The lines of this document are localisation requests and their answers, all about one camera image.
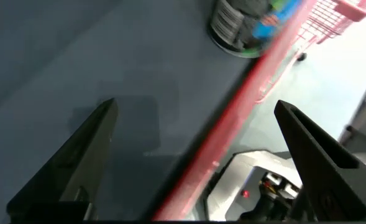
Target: table surface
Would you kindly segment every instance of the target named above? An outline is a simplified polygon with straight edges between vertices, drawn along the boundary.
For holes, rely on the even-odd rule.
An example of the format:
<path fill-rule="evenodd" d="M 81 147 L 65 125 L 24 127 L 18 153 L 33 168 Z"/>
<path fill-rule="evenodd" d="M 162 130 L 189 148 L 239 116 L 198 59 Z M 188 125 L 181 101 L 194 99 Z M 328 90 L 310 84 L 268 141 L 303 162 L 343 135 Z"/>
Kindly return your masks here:
<path fill-rule="evenodd" d="M 0 222 L 7 222 L 8 201 L 110 97 L 119 105 L 119 117 L 96 205 L 100 219 L 140 217 L 249 64 L 209 38 L 213 1 L 109 1 L 74 10 L 78 5 L 56 1 L 42 8 L 52 16 L 33 14 L 13 25 L 14 31 L 34 32 L 40 20 L 63 26 L 89 23 L 87 13 L 98 19 L 40 66 L 35 60 L 46 53 L 40 44 L 30 57 L 13 55 L 16 49 L 3 46 L 19 33 L 0 33 Z M 66 9 L 58 17 L 49 12 Z M 19 44 L 29 47 L 33 37 L 25 34 Z M 4 69 L 12 62 L 17 64 Z"/>

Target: can label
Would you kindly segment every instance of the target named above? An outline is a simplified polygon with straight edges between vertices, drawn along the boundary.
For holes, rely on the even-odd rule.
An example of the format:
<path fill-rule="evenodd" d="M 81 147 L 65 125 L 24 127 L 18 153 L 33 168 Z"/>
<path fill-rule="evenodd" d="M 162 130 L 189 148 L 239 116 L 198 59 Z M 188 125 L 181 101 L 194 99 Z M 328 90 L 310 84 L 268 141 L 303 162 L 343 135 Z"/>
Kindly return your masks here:
<path fill-rule="evenodd" d="M 211 27 L 225 43 L 232 44 L 243 20 L 244 15 L 232 8 L 227 0 L 219 0 L 214 10 Z"/>

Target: metal can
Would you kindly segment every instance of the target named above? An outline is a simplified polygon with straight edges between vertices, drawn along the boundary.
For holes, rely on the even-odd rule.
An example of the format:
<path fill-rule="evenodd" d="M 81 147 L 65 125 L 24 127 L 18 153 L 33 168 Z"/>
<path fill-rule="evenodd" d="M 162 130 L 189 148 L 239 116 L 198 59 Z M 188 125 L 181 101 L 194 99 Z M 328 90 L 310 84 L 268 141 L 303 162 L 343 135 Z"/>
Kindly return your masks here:
<path fill-rule="evenodd" d="M 218 0 L 210 21 L 210 35 L 230 54 L 259 57 L 300 1 Z"/>

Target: red shopping basket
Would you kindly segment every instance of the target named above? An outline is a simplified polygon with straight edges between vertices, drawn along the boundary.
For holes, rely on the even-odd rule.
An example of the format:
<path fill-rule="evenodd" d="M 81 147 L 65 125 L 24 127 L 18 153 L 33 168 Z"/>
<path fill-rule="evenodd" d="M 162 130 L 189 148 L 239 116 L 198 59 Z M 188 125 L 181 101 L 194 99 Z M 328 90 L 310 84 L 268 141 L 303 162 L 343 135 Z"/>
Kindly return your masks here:
<path fill-rule="evenodd" d="M 157 208 L 152 220 L 178 220 L 190 212 L 255 106 L 258 89 L 264 80 L 270 78 L 269 74 L 273 74 L 278 68 L 279 62 L 289 51 L 292 40 L 295 39 L 300 25 L 308 17 L 315 2 L 316 0 L 303 0 L 299 9 L 271 43 L 270 48 L 251 69 L 212 130 L 206 133 L 205 140 L 184 169 L 173 190 L 162 202 L 162 206 Z"/>
<path fill-rule="evenodd" d="M 289 72 L 297 60 L 306 58 L 303 52 L 308 47 L 341 35 L 353 22 L 359 22 L 364 17 L 366 17 L 366 0 L 317 0 L 293 41 L 293 45 L 297 46 L 298 50 L 281 73 L 273 74 L 265 81 L 260 88 L 260 98 L 256 103 L 266 99 L 280 77 Z"/>

